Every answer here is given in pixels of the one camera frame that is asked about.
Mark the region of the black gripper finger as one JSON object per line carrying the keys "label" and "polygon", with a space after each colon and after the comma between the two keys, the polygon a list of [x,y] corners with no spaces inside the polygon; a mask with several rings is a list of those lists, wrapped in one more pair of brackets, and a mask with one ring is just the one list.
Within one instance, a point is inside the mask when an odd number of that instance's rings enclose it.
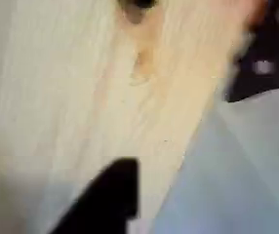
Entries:
{"label": "black gripper finger", "polygon": [[136,158],[109,164],[81,193],[49,234],[128,234],[139,212]]}

